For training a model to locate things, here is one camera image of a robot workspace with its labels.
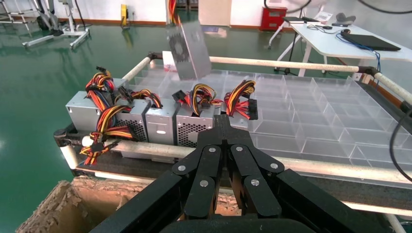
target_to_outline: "clear plastic tray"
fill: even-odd
[[[143,71],[133,84],[172,99],[178,90],[205,83],[223,99],[243,79],[256,81],[251,97],[257,99],[259,120],[249,122],[249,132],[255,146],[267,154],[395,168],[389,140],[397,122],[352,79],[214,70],[194,81],[180,80],[177,73],[159,66]],[[401,167],[412,170],[412,136],[403,127],[396,137],[395,154]]]

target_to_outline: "white table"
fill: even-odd
[[[302,38],[306,40],[306,51],[303,56],[302,62],[308,62],[310,51],[314,48],[319,54],[324,56],[324,62],[327,64],[327,57],[340,57],[340,58],[354,58],[360,59],[360,66],[367,65],[368,60],[376,60],[376,56],[367,50],[361,50],[355,46],[343,43],[336,38],[335,34],[326,34],[321,31],[311,30],[307,28],[306,24],[290,24],[290,26],[298,33],[296,42]],[[352,34],[373,35],[388,43],[401,48],[399,51],[378,51],[380,53],[380,60],[396,60],[396,61],[408,61],[412,62],[412,50],[395,42],[387,40],[381,36],[373,34],[367,30],[364,30],[355,25],[349,27],[336,27],[333,26],[328,32],[335,32],[337,30],[349,29]],[[291,49],[293,42],[286,48],[286,50],[277,59],[280,61],[283,56]],[[299,76],[305,75],[305,69],[299,70]]]

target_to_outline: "red cabinet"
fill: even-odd
[[[276,31],[283,23],[286,11],[287,8],[285,7],[271,7],[270,9],[263,7],[262,22],[259,29],[261,31]]]

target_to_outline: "power supply fan grille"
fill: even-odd
[[[116,126],[131,125],[140,142],[147,142],[144,127],[136,120],[118,120]]]
[[[206,130],[206,125],[186,124],[177,128],[177,140],[180,146],[196,147],[197,142],[193,142],[190,138],[191,133],[199,133]]]
[[[176,63],[178,62],[188,62],[189,61],[189,51],[186,46],[185,39],[181,34],[174,34],[169,38],[169,45],[171,52]]]

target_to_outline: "mouse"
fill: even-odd
[[[342,34],[342,33],[350,34],[350,30],[349,30],[349,29],[343,29],[343,30],[341,31],[341,34]]]

